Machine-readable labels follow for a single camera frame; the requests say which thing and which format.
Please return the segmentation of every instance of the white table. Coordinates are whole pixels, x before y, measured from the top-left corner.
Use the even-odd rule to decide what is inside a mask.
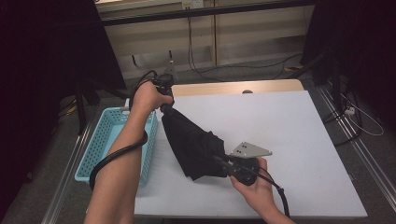
[[[272,150],[274,155],[266,158],[269,172],[285,189],[292,217],[367,217],[307,91],[177,96],[175,101],[174,108],[223,139],[226,152],[242,141]],[[282,209],[275,189],[274,195]],[[138,190],[135,213],[259,217],[229,178],[192,181],[184,176],[161,122],[148,184]]]

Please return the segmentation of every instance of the blue basket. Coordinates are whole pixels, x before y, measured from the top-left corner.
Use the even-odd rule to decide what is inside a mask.
[[[112,107],[103,111],[76,171],[75,179],[77,181],[89,183],[93,167],[106,156],[127,118],[128,114],[123,114],[120,107]],[[145,131],[148,133],[148,141],[142,147],[139,187],[146,186],[149,179],[149,163],[154,148],[157,124],[157,116],[155,111],[153,111],[149,115],[145,126]]]

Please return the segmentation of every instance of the black cloth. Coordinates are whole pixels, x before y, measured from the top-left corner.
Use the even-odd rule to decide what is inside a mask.
[[[196,180],[204,175],[226,177],[213,156],[225,158],[224,141],[206,132],[177,110],[163,115],[166,137],[184,175]]]

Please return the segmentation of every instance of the black curtain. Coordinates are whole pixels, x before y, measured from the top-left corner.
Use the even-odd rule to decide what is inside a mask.
[[[99,20],[92,0],[0,0],[0,220],[48,143],[60,100],[75,94],[77,81],[125,88],[105,29],[77,27]]]
[[[396,12],[394,1],[332,0],[317,3],[304,46],[302,64],[326,52],[314,67],[314,81],[333,76],[333,60],[349,85],[391,127],[396,127]]]

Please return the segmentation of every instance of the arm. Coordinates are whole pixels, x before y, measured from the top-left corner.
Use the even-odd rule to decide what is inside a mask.
[[[263,158],[259,158],[259,162],[260,167],[267,170],[267,161]],[[260,170],[260,174],[268,176],[263,170]],[[294,223],[277,209],[272,186],[267,181],[257,178],[253,185],[245,186],[235,177],[231,176],[231,182],[233,183],[233,187],[245,197],[247,204],[252,207],[266,223]]]
[[[172,97],[159,94],[151,82],[146,82],[133,100],[131,113],[108,154],[138,142],[150,112],[162,104],[170,104]],[[100,171],[85,223],[133,223],[141,158],[142,149],[138,148],[116,158]]]

